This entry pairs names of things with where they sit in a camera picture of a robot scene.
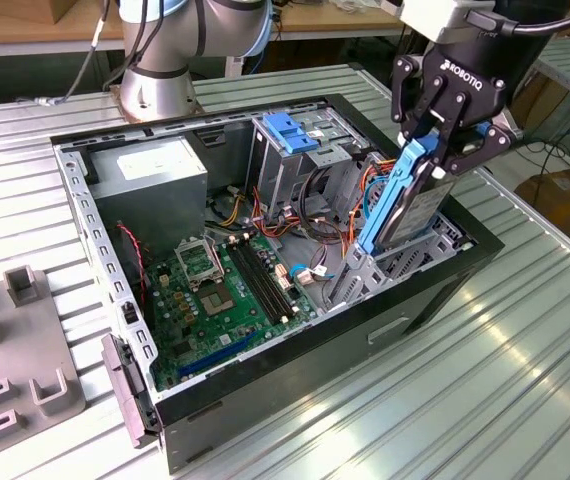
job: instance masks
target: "workbench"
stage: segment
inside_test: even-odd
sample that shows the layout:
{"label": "workbench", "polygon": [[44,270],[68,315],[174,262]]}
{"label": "workbench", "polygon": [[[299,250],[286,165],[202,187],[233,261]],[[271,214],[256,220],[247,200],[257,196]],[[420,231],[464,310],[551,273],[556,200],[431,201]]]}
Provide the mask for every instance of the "workbench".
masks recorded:
{"label": "workbench", "polygon": [[[0,56],[85,52],[94,36],[101,1],[78,2],[55,25],[28,22],[0,15]],[[400,20],[378,8],[347,13],[330,3],[320,6],[290,4],[283,9],[282,29],[272,40],[375,37],[398,34]],[[112,5],[98,50],[122,50],[123,31]]]}
{"label": "workbench", "polygon": [[[195,86],[207,111],[341,93],[398,133],[389,92],[348,66]],[[48,143],[123,123],[108,94],[0,105],[0,270],[46,271],[88,405],[1,452],[0,479],[166,478],[155,444],[131,447],[100,355],[108,313]],[[486,172],[454,195],[505,244],[494,262],[429,325],[180,478],[570,478],[570,241]]]}

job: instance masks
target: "gray plastic holder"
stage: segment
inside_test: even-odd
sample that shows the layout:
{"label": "gray plastic holder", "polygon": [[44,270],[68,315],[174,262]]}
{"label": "gray plastic holder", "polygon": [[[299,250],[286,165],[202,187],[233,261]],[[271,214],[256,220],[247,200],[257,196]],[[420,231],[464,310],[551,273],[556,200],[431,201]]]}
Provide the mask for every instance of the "gray plastic holder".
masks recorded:
{"label": "gray plastic holder", "polygon": [[0,281],[0,451],[84,408],[45,274],[8,270]]}

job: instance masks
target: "motherboard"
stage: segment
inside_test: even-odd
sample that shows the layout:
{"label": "motherboard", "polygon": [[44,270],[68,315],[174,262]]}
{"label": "motherboard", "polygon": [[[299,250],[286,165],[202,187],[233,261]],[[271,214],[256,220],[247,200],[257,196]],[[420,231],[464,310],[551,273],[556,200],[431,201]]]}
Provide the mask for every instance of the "motherboard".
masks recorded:
{"label": "motherboard", "polygon": [[157,389],[165,390],[316,317],[267,239],[193,239],[146,269]]}

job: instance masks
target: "yellow wire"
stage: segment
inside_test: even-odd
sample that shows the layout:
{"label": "yellow wire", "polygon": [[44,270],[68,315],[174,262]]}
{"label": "yellow wire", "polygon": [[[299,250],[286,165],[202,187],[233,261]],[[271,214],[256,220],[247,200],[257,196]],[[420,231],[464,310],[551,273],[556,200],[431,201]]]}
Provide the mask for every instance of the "yellow wire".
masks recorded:
{"label": "yellow wire", "polygon": [[238,207],[240,206],[242,200],[243,199],[241,195],[238,195],[236,197],[236,202],[234,203],[234,210],[232,210],[232,214],[229,216],[227,220],[219,223],[221,227],[229,227],[232,223],[236,221],[236,217],[238,216]]}

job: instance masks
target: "red cable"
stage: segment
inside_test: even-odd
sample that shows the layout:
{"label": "red cable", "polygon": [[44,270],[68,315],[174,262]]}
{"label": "red cable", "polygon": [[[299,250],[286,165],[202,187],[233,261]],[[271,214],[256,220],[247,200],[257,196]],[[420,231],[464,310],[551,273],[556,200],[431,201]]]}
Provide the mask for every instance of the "red cable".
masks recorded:
{"label": "red cable", "polygon": [[132,244],[134,245],[134,249],[136,250],[136,256],[138,257],[138,268],[140,270],[140,276],[141,276],[141,305],[145,305],[145,280],[143,279],[143,276],[145,275],[145,269],[143,268],[143,257],[141,256],[141,250],[138,246],[139,241],[136,240],[134,234],[130,232],[125,225],[121,225],[119,223],[116,226],[127,234],[127,236],[132,241]]}

